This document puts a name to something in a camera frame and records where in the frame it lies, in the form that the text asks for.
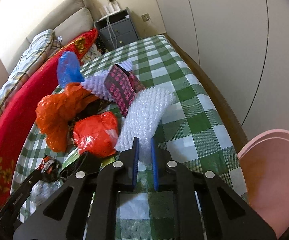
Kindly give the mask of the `white bubble wrap sheet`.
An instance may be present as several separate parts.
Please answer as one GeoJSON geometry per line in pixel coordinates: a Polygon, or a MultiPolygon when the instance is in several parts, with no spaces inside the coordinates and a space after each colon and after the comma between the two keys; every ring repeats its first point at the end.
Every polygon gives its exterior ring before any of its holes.
{"type": "Polygon", "coordinates": [[[123,122],[115,149],[123,152],[132,148],[138,138],[139,161],[151,162],[151,139],[166,109],[173,103],[174,93],[163,87],[151,87],[136,94],[123,122]]]}

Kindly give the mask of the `purple foam fruit net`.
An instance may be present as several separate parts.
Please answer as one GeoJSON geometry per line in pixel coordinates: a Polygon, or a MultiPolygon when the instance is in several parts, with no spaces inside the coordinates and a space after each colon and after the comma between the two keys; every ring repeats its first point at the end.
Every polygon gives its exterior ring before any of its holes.
{"type": "MultiPolygon", "coordinates": [[[[121,64],[123,68],[126,70],[132,70],[132,62],[130,60],[125,60],[116,64],[121,64]]],[[[84,82],[81,82],[80,85],[91,92],[98,98],[108,100],[109,102],[114,102],[113,98],[109,94],[108,90],[104,86],[104,80],[106,76],[109,74],[109,70],[102,71],[99,75],[94,75],[91,77],[87,77],[84,82]]]]}

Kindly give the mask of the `red plastic bag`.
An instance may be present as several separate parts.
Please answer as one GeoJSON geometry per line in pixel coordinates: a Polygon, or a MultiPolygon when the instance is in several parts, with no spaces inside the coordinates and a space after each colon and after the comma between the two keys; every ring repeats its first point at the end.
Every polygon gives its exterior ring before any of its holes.
{"type": "Polygon", "coordinates": [[[76,122],[73,139],[79,154],[89,152],[97,158],[115,154],[118,122],[111,111],[93,115],[76,122]]]}

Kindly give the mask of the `clear crumpled plastic wrap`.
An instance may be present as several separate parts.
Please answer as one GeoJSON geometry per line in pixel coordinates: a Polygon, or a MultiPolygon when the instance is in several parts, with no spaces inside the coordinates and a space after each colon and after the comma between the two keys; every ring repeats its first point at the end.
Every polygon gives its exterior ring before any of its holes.
{"type": "Polygon", "coordinates": [[[59,180],[51,183],[41,180],[38,181],[37,184],[32,188],[31,192],[32,202],[36,206],[40,206],[61,186],[62,183],[59,180]]]}

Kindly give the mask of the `green white snack pouch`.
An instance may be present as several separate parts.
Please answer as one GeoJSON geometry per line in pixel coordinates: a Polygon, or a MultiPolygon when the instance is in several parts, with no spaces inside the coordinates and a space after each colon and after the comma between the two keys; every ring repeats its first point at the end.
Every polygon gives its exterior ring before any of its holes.
{"type": "Polygon", "coordinates": [[[63,162],[59,176],[62,181],[67,181],[79,171],[84,171],[86,174],[97,173],[114,161],[116,161],[115,155],[102,158],[87,151],[82,154],[76,151],[63,162]]]}

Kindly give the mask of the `pink patterned black box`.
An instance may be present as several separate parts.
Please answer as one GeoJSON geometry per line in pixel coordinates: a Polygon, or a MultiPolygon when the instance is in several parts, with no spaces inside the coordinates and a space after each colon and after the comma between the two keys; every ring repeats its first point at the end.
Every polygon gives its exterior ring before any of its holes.
{"type": "Polygon", "coordinates": [[[104,86],[117,104],[121,115],[125,118],[136,97],[136,93],[146,87],[134,75],[132,70],[126,70],[121,64],[114,64],[104,80],[104,86]]]}

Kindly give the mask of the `red black snack wrapper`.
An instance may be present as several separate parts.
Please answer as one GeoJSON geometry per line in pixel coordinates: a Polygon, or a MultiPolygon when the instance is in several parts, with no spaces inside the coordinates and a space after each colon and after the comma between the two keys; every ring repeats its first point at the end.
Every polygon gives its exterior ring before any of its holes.
{"type": "Polygon", "coordinates": [[[58,179],[58,173],[61,169],[61,163],[50,155],[45,155],[38,166],[38,170],[42,174],[42,181],[54,182],[58,179]]]}

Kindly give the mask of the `red floral blanket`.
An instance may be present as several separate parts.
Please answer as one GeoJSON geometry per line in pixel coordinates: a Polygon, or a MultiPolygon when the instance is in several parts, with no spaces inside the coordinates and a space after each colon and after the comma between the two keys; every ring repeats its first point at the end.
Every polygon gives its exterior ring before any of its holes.
{"type": "Polygon", "coordinates": [[[0,116],[0,207],[9,197],[16,162],[36,120],[35,109],[58,85],[58,60],[67,51],[81,60],[97,37],[98,30],[93,28],[61,48],[15,93],[0,116]]]}

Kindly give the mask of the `orange plastic bag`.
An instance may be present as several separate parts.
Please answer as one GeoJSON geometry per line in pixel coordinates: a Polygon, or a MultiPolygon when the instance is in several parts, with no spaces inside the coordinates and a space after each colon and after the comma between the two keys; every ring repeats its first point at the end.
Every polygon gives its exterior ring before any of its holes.
{"type": "Polygon", "coordinates": [[[65,152],[68,145],[68,122],[84,110],[98,96],[84,89],[80,83],[69,83],[64,91],[43,97],[36,107],[36,125],[46,135],[48,147],[56,152],[65,152]]]}

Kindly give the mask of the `blue plastic bag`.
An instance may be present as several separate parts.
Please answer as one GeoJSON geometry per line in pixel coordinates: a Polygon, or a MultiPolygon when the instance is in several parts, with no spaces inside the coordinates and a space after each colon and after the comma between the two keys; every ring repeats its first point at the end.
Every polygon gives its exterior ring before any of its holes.
{"type": "Polygon", "coordinates": [[[80,72],[80,61],[73,51],[65,51],[59,57],[57,79],[61,88],[72,82],[84,82],[85,79],[80,72]]]}

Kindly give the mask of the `grey bedside cabinet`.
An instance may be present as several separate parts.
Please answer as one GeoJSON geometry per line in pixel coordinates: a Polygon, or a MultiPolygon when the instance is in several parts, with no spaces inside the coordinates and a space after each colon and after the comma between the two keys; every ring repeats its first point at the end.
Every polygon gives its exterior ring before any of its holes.
{"type": "Polygon", "coordinates": [[[128,8],[97,20],[95,28],[108,51],[140,39],[128,8]]]}

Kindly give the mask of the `pink plastic basin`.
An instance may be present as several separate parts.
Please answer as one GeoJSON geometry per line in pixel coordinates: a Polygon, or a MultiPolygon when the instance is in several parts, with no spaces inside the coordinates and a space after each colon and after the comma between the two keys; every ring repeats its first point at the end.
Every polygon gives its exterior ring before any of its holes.
{"type": "Polygon", "coordinates": [[[277,238],[289,238],[289,131],[271,129],[249,141],[238,153],[250,206],[272,227],[277,238]]]}

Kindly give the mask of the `plaid folded quilt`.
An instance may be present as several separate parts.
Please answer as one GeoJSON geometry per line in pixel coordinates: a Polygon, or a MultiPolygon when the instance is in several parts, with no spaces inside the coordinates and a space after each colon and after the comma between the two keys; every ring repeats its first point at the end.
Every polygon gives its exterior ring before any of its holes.
{"type": "Polygon", "coordinates": [[[33,38],[29,47],[23,52],[8,80],[0,89],[0,116],[15,93],[51,55],[54,38],[53,30],[42,31],[33,38]]]}

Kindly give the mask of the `white router on cabinet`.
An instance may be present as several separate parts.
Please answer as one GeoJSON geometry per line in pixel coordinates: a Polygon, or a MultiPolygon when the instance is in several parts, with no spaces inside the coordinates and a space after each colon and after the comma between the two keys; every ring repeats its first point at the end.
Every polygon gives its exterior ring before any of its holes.
{"type": "Polygon", "coordinates": [[[102,17],[113,15],[115,13],[118,13],[119,11],[121,11],[121,8],[117,0],[108,0],[107,5],[102,5],[99,8],[99,12],[102,17]]]}

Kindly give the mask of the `beige upholstered headboard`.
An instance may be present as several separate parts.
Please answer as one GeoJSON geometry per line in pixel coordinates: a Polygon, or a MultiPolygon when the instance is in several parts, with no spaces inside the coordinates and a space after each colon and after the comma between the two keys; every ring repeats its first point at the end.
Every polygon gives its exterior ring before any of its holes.
{"type": "Polygon", "coordinates": [[[94,22],[100,18],[95,0],[64,0],[52,10],[27,36],[28,42],[51,29],[55,37],[62,37],[65,46],[79,35],[94,28],[94,22]]]}

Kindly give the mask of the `white wardrobe doors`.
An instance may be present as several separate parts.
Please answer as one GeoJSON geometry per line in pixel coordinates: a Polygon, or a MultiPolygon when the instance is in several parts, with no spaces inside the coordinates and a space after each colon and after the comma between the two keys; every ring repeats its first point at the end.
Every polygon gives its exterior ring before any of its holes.
{"type": "Polygon", "coordinates": [[[289,130],[289,0],[157,0],[168,36],[218,88],[248,138],[289,130]]]}

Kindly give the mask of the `brass wall socket lower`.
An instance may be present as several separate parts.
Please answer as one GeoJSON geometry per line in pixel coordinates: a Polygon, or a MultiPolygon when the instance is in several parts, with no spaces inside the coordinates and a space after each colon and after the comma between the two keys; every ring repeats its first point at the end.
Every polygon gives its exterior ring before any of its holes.
{"type": "Polygon", "coordinates": [[[147,22],[151,20],[149,14],[143,14],[141,15],[141,17],[142,17],[143,22],[147,22]]]}

